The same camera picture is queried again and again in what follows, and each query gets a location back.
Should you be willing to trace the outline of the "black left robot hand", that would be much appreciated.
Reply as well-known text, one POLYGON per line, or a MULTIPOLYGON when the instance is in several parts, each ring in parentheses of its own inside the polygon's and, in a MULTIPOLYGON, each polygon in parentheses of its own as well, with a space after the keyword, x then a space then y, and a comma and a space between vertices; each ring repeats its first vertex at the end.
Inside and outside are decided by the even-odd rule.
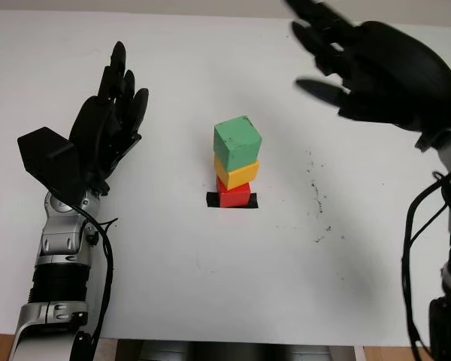
POLYGON ((135 76, 126 69, 125 46, 116 42, 98 93, 84 102, 68 138, 78 151, 80 175, 94 193, 109 193, 106 180, 141 140, 138 130, 148 99, 147 88, 135 89, 135 76))

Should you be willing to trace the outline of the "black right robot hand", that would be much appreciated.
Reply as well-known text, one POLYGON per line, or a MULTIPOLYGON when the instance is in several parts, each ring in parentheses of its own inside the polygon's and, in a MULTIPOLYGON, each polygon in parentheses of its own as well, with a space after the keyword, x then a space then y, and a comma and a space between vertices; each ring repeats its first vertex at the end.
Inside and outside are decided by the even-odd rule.
POLYGON ((340 86, 299 78, 297 86, 340 116, 415 132, 451 128, 451 69, 429 47, 377 21, 355 25, 325 2, 289 1, 292 32, 340 86))

